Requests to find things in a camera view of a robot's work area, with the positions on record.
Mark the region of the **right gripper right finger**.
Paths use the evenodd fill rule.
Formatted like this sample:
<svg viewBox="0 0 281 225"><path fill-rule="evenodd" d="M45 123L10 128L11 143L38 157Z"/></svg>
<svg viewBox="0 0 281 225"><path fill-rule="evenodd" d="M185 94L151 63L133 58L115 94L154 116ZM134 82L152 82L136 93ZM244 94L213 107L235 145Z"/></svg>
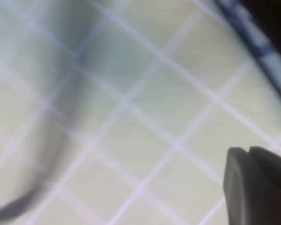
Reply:
<svg viewBox="0 0 281 225"><path fill-rule="evenodd" d="M281 189L281 156L258 146L250 147L249 154L269 180Z"/></svg>

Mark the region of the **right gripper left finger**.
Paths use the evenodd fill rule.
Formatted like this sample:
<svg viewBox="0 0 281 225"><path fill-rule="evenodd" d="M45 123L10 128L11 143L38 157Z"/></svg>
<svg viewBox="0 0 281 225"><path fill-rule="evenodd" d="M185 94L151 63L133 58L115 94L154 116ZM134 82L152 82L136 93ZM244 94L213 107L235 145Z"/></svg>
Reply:
<svg viewBox="0 0 281 225"><path fill-rule="evenodd" d="M223 191L230 225L281 225L281 189L239 147L228 150Z"/></svg>

